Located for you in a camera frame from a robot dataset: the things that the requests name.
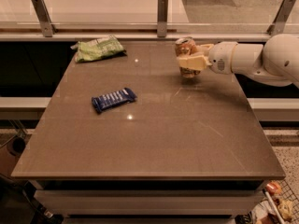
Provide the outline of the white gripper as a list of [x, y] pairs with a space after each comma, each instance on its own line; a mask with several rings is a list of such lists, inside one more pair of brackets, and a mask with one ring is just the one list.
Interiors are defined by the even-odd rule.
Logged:
[[197, 45], [197, 51], [203, 55], [179, 56], [178, 64], [182, 68], [195, 71], [202, 71], [209, 67], [216, 74], [229, 75], [232, 74], [232, 59], [236, 46], [236, 42]]

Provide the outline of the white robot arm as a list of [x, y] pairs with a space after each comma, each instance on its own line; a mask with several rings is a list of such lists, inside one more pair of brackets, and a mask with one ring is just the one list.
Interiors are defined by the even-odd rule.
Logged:
[[195, 77], [209, 68], [216, 74], [239, 74], [265, 85], [299, 88], [299, 38], [294, 35], [274, 35], [264, 45], [235, 41], [197, 45], [188, 36], [176, 41], [175, 53], [184, 77]]

